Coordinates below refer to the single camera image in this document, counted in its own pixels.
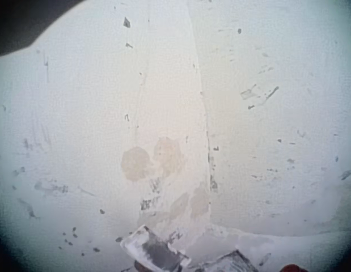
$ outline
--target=white paint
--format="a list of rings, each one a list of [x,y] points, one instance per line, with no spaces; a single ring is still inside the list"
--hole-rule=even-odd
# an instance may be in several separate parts
[[[0,57],[0,125],[0,232],[38,271],[132,265],[115,239],[138,227],[141,201],[155,194],[150,180],[126,180],[121,157],[140,146],[152,158],[160,137],[185,157],[149,210],[162,238],[181,233],[173,246],[194,260],[238,247],[256,265],[272,253],[261,271],[291,262],[312,271],[351,232],[351,175],[341,180],[351,171],[351,7],[85,1]],[[194,191],[210,175],[210,212],[192,219]]]

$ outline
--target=red object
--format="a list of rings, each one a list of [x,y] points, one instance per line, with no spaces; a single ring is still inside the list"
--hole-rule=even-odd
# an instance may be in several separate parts
[[[280,272],[307,272],[307,270],[300,268],[297,265],[286,265]]]

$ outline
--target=white wall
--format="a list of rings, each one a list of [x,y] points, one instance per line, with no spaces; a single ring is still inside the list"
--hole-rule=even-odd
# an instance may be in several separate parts
[[[146,223],[196,261],[321,271],[351,236],[351,6],[85,1],[0,57],[0,128],[32,270],[131,267],[115,240]]]

